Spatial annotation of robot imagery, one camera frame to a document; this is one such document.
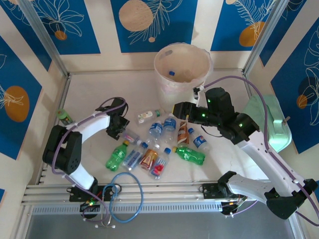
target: white wall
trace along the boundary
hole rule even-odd
[[[41,164],[45,140],[54,119],[57,95],[64,80],[54,64],[47,72],[18,30],[0,7],[0,36],[42,85],[22,148],[17,160],[0,153],[0,188],[6,194],[0,207],[0,238],[7,239],[17,215],[26,185],[35,178]]]
[[[192,44],[210,51],[225,0],[198,0]],[[121,53],[110,0],[85,0],[101,54],[61,56],[70,72],[150,70],[156,52]],[[215,68],[242,68],[250,51],[211,52]]]
[[[266,66],[263,67],[260,59],[255,63],[249,74],[249,80],[257,86],[262,94],[274,94],[270,84],[271,80],[311,28],[313,23],[317,20],[319,16],[318,9],[318,0],[307,0]],[[293,169],[306,179],[313,178],[316,181],[319,180],[319,144],[298,154],[294,144],[291,143],[287,148],[280,152],[280,155]],[[308,201],[302,205],[300,211],[316,223],[319,223],[316,214]],[[319,228],[316,228],[307,222],[305,222],[305,224],[309,231],[310,238],[319,238]]]

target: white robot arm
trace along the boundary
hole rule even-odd
[[[246,152],[270,180],[252,180],[229,171],[218,180],[218,187],[203,184],[204,198],[211,199],[220,192],[225,198],[233,194],[244,195],[266,204],[282,219],[290,217],[307,198],[303,190],[311,194],[317,183],[296,173],[271,146],[266,148],[264,134],[258,125],[248,115],[234,111],[230,96],[223,88],[209,89],[205,96],[200,96],[201,90],[194,89],[199,97],[197,105],[190,102],[176,104],[173,114],[191,123],[217,127],[221,135]]]

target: white tabletop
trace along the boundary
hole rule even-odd
[[[220,77],[227,75],[241,76],[240,70],[215,71],[206,81],[209,83]],[[224,80],[217,83],[215,87],[223,87],[227,91],[235,107],[235,111],[241,112],[247,101],[248,95],[242,81],[236,79]],[[130,120],[128,128],[146,138],[150,123],[138,126],[135,122],[135,114],[138,111],[147,109],[158,109],[160,107],[157,99],[157,91],[153,71],[130,71],[130,72],[110,72],[103,74],[73,75],[64,108],[73,120],[80,121],[94,112],[94,110],[110,97],[123,97],[129,105],[126,118]],[[160,117],[163,121],[167,115]],[[188,127],[203,133],[212,151],[206,156],[204,165],[198,166],[180,159],[176,154],[170,155],[170,161],[163,176],[159,180],[151,178],[139,167],[132,171],[142,183],[154,182],[189,182],[189,181],[215,181],[227,171],[235,171],[238,174],[252,179],[267,179],[255,162],[233,145],[229,140],[209,136],[200,129],[199,125],[189,123]],[[214,135],[219,135],[216,128],[208,128],[207,131]],[[96,177],[99,183],[108,183],[119,172],[124,172],[120,168],[117,172],[111,172],[105,167],[105,163],[110,157],[115,147],[122,143],[112,139],[102,130],[86,140],[82,147],[83,166]],[[51,168],[44,171],[41,181],[44,184],[68,184],[66,179],[53,175]],[[118,182],[134,182],[130,177],[119,178]]]

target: small bottle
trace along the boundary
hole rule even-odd
[[[189,128],[188,133],[189,133],[190,139],[193,141],[193,143],[199,150],[205,153],[208,153],[211,150],[211,147],[208,144],[208,142],[205,140],[205,138],[199,133],[195,132],[193,128]]]
[[[126,156],[126,150],[129,146],[130,142],[124,140],[123,144],[116,147],[110,157],[110,159],[106,162],[106,167],[111,171],[116,171],[119,168],[119,165],[122,163]]]
[[[163,171],[166,168],[169,161],[169,154],[170,154],[170,149],[166,148],[164,150],[164,153],[158,156],[157,160],[155,161],[155,164],[151,168],[151,175],[155,179],[159,179],[161,175],[163,174]]]
[[[142,169],[149,171],[152,168],[158,157],[158,153],[156,152],[156,150],[157,148],[153,147],[152,149],[149,148],[146,151],[145,155],[143,156],[140,162],[140,166],[142,167]]]
[[[174,131],[176,129],[176,120],[173,114],[169,114],[164,121],[163,140],[165,143],[171,143],[174,139]]]
[[[152,124],[149,130],[149,138],[146,140],[146,143],[149,146],[157,145],[162,133],[163,133],[163,126],[160,121],[156,121],[155,123]]]
[[[182,121],[177,134],[177,146],[178,147],[188,147],[189,144],[189,134],[187,131],[187,122]]]
[[[134,169],[141,161],[146,149],[148,148],[148,144],[138,141],[137,146],[132,150],[132,152],[124,159],[123,165],[131,171]]]
[[[152,119],[162,116],[163,114],[164,114],[163,109],[140,112],[137,114],[137,123],[138,125],[140,125],[142,123],[149,122]]]
[[[121,137],[123,137],[132,144],[137,144],[137,142],[140,140],[140,136],[138,136],[136,133],[134,133],[128,128],[125,129],[125,131],[121,134]]]
[[[65,111],[65,109],[58,109],[56,116],[61,120],[64,125],[69,125],[73,122],[70,115]]]
[[[203,165],[205,160],[205,154],[196,152],[195,150],[187,147],[174,147],[173,152],[177,153],[181,159],[187,160],[197,165]]]

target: mint green container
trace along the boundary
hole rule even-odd
[[[263,97],[268,110],[268,142],[276,152],[279,152],[291,143],[291,131],[284,123],[285,117],[276,96],[265,95]],[[265,133],[265,112],[259,96],[252,96],[249,99],[243,113],[249,115]]]

